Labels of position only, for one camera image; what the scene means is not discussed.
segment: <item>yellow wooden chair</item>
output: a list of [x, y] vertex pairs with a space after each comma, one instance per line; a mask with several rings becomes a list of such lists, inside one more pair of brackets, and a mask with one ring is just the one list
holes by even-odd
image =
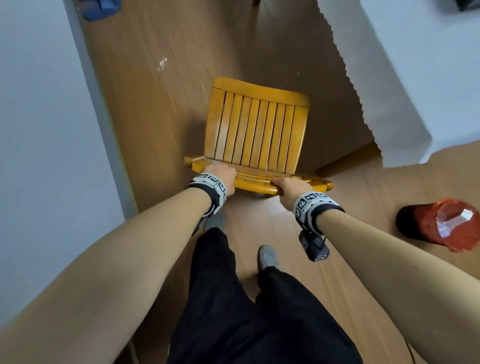
[[204, 155], [183, 162], [197, 173], [211, 163], [237, 170], [235, 187], [263, 194], [282, 194], [272, 178], [295, 176], [315, 191], [331, 190], [333, 182], [295, 175], [309, 101], [297, 92], [217, 78], [210, 98]]

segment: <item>hand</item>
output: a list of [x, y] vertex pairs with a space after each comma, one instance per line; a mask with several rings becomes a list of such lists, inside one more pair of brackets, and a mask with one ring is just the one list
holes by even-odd
[[307, 182], [294, 177], [274, 178], [271, 183], [283, 190], [280, 202], [288, 211], [293, 211], [293, 204], [300, 195], [313, 191], [312, 186]]
[[205, 167], [203, 173], [211, 173], [215, 177], [221, 179], [227, 188], [227, 196], [232, 196], [235, 193], [235, 187], [233, 187], [235, 177], [237, 176], [237, 171], [235, 168], [220, 163], [209, 164]]

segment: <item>gray shoe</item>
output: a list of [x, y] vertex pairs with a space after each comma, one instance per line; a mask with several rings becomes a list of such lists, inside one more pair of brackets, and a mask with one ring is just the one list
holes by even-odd
[[278, 258], [276, 252], [271, 245], [262, 245], [258, 249], [258, 271], [261, 272], [267, 267], [278, 267]]
[[205, 222], [205, 232], [207, 232], [211, 228], [219, 228], [223, 231], [223, 227], [225, 225], [226, 216], [222, 210], [218, 211], [215, 215], [208, 218]]

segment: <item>person's right arm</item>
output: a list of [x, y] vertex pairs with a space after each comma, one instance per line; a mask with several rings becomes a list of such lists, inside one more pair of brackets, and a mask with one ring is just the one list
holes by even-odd
[[[275, 184], [290, 211], [311, 190], [297, 179]], [[339, 210], [316, 224], [428, 363], [480, 363], [480, 281]]]

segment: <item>forearm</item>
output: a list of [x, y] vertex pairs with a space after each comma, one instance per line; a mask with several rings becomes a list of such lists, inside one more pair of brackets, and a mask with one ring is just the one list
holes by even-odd
[[317, 226], [431, 364], [480, 363], [480, 282], [338, 210]]
[[189, 188], [93, 244], [2, 332], [2, 361], [113, 362], [210, 205]]

